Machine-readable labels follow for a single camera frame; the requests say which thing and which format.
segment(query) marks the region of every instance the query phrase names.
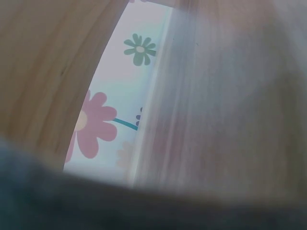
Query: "wooden panel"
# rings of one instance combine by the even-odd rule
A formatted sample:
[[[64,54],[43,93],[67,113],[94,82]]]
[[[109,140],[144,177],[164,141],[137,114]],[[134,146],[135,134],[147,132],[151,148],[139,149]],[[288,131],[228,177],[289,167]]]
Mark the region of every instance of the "wooden panel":
[[[61,168],[83,99],[128,0],[0,2],[0,132]]]
[[[136,186],[306,198],[306,12],[304,0],[178,1],[142,112]]]

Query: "blurry foreground object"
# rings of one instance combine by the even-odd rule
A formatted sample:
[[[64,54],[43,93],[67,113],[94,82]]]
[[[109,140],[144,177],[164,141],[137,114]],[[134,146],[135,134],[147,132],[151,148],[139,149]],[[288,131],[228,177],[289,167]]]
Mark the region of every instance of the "blurry foreground object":
[[[298,230],[301,207],[221,206],[98,184],[54,173],[0,147],[2,230]]]

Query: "pink flower petal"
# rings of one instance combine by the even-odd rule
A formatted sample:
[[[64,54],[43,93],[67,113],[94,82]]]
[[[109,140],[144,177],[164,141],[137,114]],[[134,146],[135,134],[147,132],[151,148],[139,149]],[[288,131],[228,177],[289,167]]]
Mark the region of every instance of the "pink flower petal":
[[[102,140],[113,141],[116,138],[117,129],[113,124],[102,122],[93,127],[93,133]]]
[[[106,102],[106,95],[103,92],[96,93],[89,102],[92,108],[101,107]]]
[[[71,160],[72,152],[73,152],[73,146],[75,144],[75,139],[76,139],[76,132],[73,132],[72,137],[71,137],[71,143],[69,144],[68,151],[67,151],[67,154],[66,154],[65,163],[67,163]]]
[[[94,158],[98,154],[98,141],[94,136],[95,132],[91,132],[85,128],[77,133],[78,145],[81,153],[87,158]]]
[[[117,115],[115,108],[104,106],[96,110],[96,116],[99,120],[112,121]]]

